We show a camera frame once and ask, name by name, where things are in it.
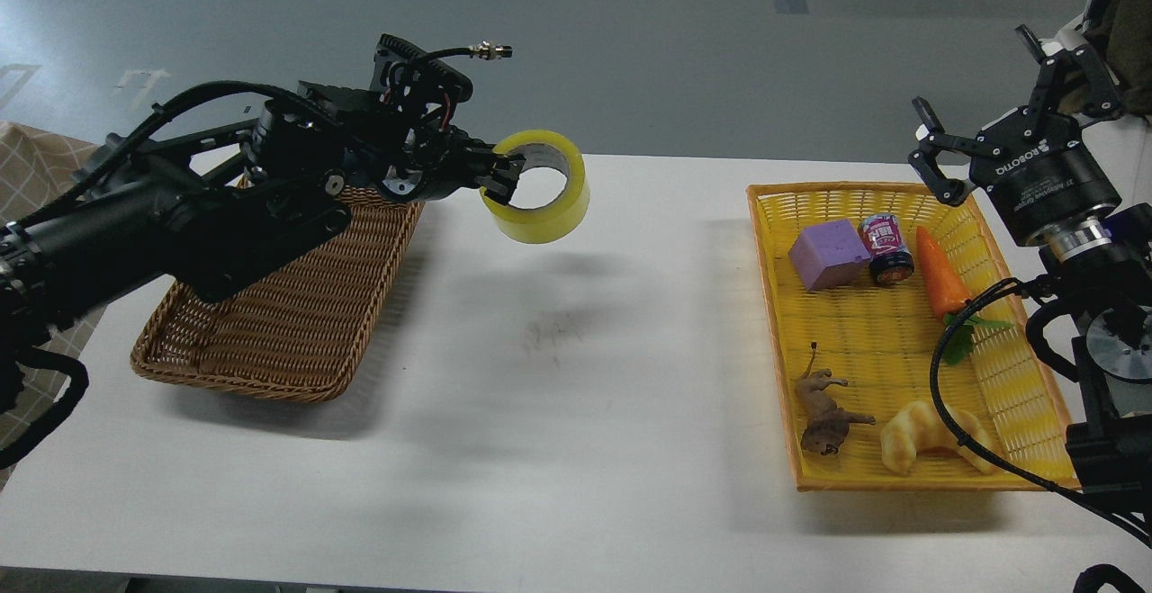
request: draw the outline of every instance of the orange carrot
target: orange carrot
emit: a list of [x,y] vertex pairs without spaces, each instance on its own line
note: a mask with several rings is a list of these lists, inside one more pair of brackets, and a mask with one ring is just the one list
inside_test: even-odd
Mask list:
[[940,244],[925,227],[916,228],[916,245],[919,256],[916,264],[924,276],[924,290],[929,297],[929,305],[932,306],[932,313],[935,318],[943,319],[945,314],[955,314],[963,310],[967,305],[964,302],[971,298],[971,295],[940,249]]

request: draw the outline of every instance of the croissant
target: croissant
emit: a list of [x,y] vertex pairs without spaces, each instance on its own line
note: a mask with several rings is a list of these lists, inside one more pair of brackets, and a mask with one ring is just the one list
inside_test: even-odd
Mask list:
[[[961,428],[984,447],[992,448],[993,439],[984,429],[973,413],[948,405],[948,412]],[[982,473],[991,474],[996,467],[968,448],[960,447],[956,436],[948,431],[937,413],[935,406],[917,400],[905,404],[880,432],[880,459],[895,473],[908,476],[916,456],[925,449],[950,449],[972,464]]]

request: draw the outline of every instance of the toy carrot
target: toy carrot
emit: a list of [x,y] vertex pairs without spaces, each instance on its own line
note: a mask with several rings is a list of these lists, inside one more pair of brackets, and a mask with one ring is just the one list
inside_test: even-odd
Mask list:
[[[968,305],[971,294],[969,294],[964,282],[960,280],[960,274],[956,274],[943,250],[940,249],[940,244],[925,227],[916,228],[916,253],[917,266],[924,276],[924,292],[929,297],[929,306],[932,306],[932,313],[935,314],[935,318],[943,324],[950,324],[953,317]],[[1010,324],[1003,321],[987,321],[987,319],[971,317],[960,327],[960,330],[945,348],[942,358],[946,364],[955,366],[972,353],[976,348],[972,340],[976,326],[1011,327]]]
[[945,314],[956,314],[964,309],[968,288],[960,280],[940,244],[925,227],[916,228],[917,261],[924,276],[924,290],[932,313],[942,321]]

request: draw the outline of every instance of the robotiq logo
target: robotiq logo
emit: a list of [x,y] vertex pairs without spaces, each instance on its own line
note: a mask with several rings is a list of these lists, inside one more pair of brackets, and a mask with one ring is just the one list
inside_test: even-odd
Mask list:
[[1049,153],[1047,138],[1040,138],[1040,143],[1037,143],[1032,150],[1026,151],[1026,153],[1017,155],[1016,159],[1003,164],[1003,166],[996,167],[996,175],[1003,175],[1006,172],[1014,169],[1014,167],[1020,166],[1022,162],[1032,161],[1032,159],[1038,158],[1040,154]]

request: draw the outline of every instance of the can lid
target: can lid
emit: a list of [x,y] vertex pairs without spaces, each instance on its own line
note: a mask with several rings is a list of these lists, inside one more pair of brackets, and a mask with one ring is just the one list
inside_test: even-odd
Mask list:
[[872,258],[872,261],[869,261],[867,269],[869,273],[872,273],[872,280],[880,282],[881,286],[903,281],[905,278],[911,276],[915,269],[912,253],[904,251],[884,253],[884,256]]

